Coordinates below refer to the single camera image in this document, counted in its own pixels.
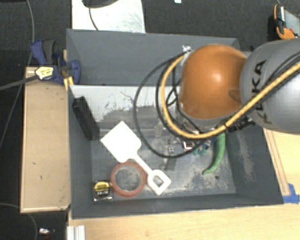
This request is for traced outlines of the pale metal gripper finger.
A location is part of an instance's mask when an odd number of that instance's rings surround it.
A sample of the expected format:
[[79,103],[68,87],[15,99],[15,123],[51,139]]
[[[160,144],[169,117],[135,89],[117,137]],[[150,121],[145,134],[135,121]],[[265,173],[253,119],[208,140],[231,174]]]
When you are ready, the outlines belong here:
[[173,145],[176,142],[176,137],[162,124],[157,124],[154,127],[154,140],[163,145]]
[[175,148],[173,146],[169,146],[167,148],[167,157],[163,159],[163,169],[165,171],[173,171],[176,166],[177,159],[173,158],[175,155]]

